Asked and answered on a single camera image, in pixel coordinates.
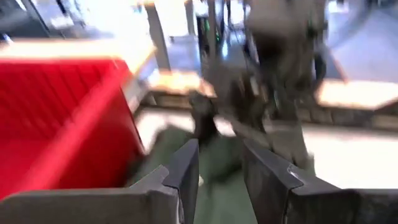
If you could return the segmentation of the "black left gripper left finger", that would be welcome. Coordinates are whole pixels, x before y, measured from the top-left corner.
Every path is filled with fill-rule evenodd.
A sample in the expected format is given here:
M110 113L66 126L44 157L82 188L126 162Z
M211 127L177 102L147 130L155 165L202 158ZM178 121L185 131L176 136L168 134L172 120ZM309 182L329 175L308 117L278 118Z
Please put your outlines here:
M130 187L14 194L0 202L0 224L193 224L198 150L187 141Z

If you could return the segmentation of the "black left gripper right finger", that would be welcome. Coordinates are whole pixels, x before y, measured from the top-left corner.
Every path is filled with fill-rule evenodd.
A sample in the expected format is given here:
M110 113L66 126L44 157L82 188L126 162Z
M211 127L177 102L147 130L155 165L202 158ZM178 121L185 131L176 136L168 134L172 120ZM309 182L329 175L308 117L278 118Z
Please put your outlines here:
M258 224L398 224L398 189L340 189L248 139L243 171Z

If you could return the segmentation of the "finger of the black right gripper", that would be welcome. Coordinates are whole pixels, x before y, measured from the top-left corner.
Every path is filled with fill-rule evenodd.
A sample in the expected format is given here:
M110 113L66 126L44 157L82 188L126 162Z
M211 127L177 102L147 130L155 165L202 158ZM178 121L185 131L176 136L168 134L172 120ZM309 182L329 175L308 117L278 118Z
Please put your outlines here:
M194 137L200 144L205 144L218 130L214 122L216 114L212 101L197 91L189 91L188 100L192 107L191 115L195 122Z

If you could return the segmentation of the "dark green garment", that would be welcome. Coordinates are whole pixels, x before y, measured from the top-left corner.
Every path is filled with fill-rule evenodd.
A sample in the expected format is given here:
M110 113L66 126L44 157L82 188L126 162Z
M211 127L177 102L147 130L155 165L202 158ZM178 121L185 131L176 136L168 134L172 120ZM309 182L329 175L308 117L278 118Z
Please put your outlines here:
M194 133L167 125L154 132L149 153L132 162L126 181L131 186L159 165L166 166ZM195 203L183 207L179 224L257 224L244 183L243 142L219 132L198 142L198 183Z

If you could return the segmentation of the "red plastic bin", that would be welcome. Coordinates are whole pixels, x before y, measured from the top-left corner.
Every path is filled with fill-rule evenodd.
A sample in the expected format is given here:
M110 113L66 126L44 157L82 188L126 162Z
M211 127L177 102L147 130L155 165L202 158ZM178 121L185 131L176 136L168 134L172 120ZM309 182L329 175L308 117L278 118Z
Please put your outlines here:
M119 187L143 145L121 59L0 59L0 200Z

